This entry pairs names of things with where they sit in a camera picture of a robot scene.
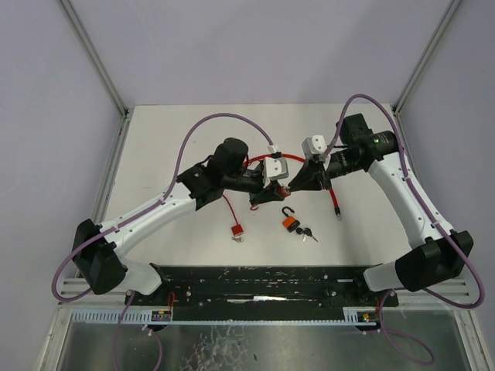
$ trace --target gray floor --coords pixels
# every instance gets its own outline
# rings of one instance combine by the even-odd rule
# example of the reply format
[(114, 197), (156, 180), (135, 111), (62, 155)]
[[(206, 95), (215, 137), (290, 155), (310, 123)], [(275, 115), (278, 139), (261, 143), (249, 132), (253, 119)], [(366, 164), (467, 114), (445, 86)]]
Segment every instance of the gray floor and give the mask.
[[(429, 370), (470, 369), (455, 319), (448, 312), (385, 314), (387, 327), (418, 336), (435, 352)], [(113, 325), (72, 324), (59, 370), (112, 370)], [(169, 326), (160, 333), (160, 370), (387, 370), (425, 369), (403, 359), (383, 335), (328, 326)], [(409, 354), (428, 358), (418, 345), (397, 339)], [(121, 371), (152, 370), (158, 358), (153, 338), (138, 326), (122, 326), (118, 338)]]

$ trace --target white tabletop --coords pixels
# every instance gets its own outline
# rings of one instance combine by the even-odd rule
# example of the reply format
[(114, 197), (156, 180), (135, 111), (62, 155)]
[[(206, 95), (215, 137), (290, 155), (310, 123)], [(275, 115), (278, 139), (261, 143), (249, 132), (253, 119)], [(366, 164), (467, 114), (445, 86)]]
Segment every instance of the white tabletop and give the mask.
[[(284, 153), (302, 156), (301, 143), (323, 134), (329, 142), (341, 104), (255, 104), (221, 106), (138, 106), (132, 115), (107, 218), (116, 217), (155, 196), (172, 178), (179, 146), (199, 119), (217, 112), (241, 114), (261, 125)], [(390, 130), (370, 104), (352, 104), (348, 114), (362, 113), (376, 133)], [(266, 140), (251, 126), (232, 118), (205, 123), (186, 147), (181, 172), (213, 154), (228, 137), (239, 138), (254, 157), (267, 153)], [(299, 162), (288, 160), (290, 176)], [(234, 221), (218, 200), (170, 223), (143, 240), (129, 257), (161, 265), (361, 265), (394, 260), (409, 251), (407, 237), (387, 197), (365, 172), (333, 180), (342, 209), (338, 221), (328, 192), (296, 192), (282, 203), (249, 210), (248, 194), (225, 191), (244, 228), (244, 242), (232, 241)], [(283, 206), (295, 210), (318, 243), (302, 242), (282, 226)]]

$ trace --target orange padlock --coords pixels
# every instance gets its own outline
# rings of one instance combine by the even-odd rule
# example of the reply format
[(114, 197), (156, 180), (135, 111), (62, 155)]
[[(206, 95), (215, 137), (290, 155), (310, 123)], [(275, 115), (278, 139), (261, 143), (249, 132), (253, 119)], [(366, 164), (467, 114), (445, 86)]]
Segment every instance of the orange padlock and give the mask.
[(282, 225), (289, 232), (294, 232), (295, 229), (301, 225), (301, 223), (292, 215), (287, 214), (285, 209), (288, 209), (291, 213), (294, 213), (294, 210), (288, 206), (282, 207), (282, 214), (286, 216), (285, 220), (282, 222)]

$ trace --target robotic arm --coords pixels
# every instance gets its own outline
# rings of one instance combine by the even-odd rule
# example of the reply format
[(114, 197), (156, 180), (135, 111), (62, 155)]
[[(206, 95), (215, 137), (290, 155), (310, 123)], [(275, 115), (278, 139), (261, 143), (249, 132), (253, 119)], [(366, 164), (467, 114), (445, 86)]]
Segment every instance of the robotic arm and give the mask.
[[(396, 261), (367, 268), (355, 279), (358, 289), (363, 294), (399, 287), (417, 291), (457, 277), (464, 263), (428, 222), (428, 216), (402, 178), (394, 134), (390, 131), (374, 134), (358, 114), (346, 117), (340, 139), (346, 149), (333, 153), (326, 166), (324, 138), (318, 135), (307, 138), (302, 144), (306, 162), (285, 188), (278, 180), (288, 176), (287, 164), (276, 148), (270, 146), (271, 157), (251, 170), (244, 166), (247, 145), (228, 138), (207, 160), (179, 175), (167, 199), (163, 199), (165, 190), (131, 212), (99, 226), (91, 220), (82, 222), (77, 227), (73, 249), (101, 230), (113, 227), (114, 231), (82, 250), (73, 261), (95, 294), (104, 294), (119, 286), (148, 295), (166, 278), (151, 264), (127, 259), (127, 253), (167, 223), (219, 199), (225, 189), (247, 192), (251, 205), (257, 205), (282, 201), (290, 192), (329, 189), (332, 179), (364, 170), (384, 190), (413, 250)], [(450, 232), (468, 256), (473, 247), (469, 233), (457, 233), (433, 206), (411, 172), (409, 178), (437, 216), (438, 223)]]

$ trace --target gray wall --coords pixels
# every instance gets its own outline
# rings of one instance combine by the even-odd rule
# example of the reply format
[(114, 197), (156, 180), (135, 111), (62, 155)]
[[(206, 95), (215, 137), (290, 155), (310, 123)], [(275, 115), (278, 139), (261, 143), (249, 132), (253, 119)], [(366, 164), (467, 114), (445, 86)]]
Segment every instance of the gray wall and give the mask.
[(73, 0), (126, 104), (394, 101), (449, 0)]
[(55, 1), (2, 2), (0, 35), (0, 369), (27, 370), (119, 116)]
[(486, 302), (476, 314), (492, 356), (494, 19), (492, 0), (462, 5), (402, 117), (423, 186), (452, 224), (475, 239), (472, 261), (486, 284)]

